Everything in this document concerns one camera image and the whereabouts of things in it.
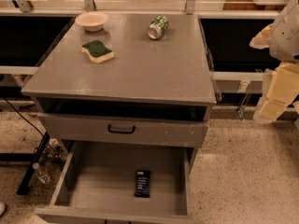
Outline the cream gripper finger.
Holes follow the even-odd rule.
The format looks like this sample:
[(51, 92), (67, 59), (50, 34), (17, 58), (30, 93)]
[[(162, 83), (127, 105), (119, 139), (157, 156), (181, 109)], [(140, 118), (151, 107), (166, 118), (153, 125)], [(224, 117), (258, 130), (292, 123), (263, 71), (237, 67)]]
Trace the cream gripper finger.
[(276, 121), (299, 95), (299, 64), (281, 62), (275, 70), (266, 69), (262, 93), (253, 119), (269, 124)]
[(249, 45), (254, 49), (268, 49), (270, 46), (271, 32), (272, 24), (269, 24), (250, 40)]

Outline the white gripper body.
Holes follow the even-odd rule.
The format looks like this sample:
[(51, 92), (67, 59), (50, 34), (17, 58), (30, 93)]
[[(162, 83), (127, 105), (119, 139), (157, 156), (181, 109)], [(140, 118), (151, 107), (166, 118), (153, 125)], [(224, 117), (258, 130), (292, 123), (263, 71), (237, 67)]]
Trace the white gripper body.
[(280, 61), (299, 62), (299, 0), (290, 0), (275, 18), (269, 51)]

